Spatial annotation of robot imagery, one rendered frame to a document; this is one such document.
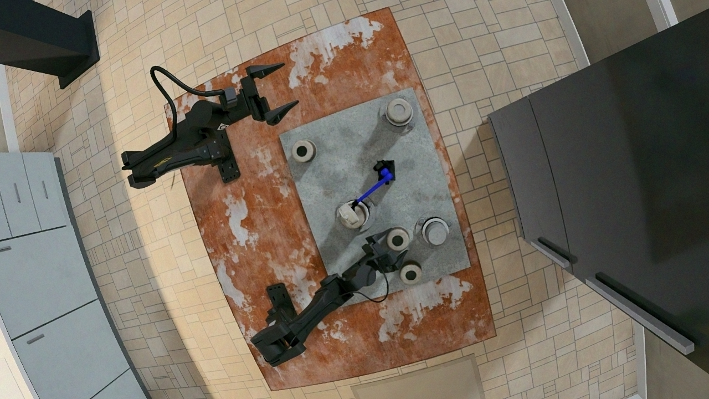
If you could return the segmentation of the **dial gauge on blue magnetic stand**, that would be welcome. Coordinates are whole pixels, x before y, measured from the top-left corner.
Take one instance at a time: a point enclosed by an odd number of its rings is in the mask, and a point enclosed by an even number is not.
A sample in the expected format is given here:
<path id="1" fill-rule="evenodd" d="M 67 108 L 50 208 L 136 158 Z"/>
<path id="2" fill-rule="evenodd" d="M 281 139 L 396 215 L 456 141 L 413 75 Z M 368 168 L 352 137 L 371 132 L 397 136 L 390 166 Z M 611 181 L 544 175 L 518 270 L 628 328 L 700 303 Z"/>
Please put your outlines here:
<path id="1" fill-rule="evenodd" d="M 355 207 L 358 205 L 359 202 L 361 202 L 365 197 L 369 196 L 372 192 L 378 189 L 382 184 L 386 183 L 386 185 L 388 185 L 388 181 L 395 180 L 394 161 L 377 161 L 377 164 L 374 166 L 374 170 L 378 171 L 379 183 L 374 185 L 374 187 L 372 187 L 358 200 L 352 202 L 352 207 L 348 206 L 348 204 L 345 203 L 338 209 L 347 224 L 353 225 L 359 221 L 357 215 L 355 214 Z"/>

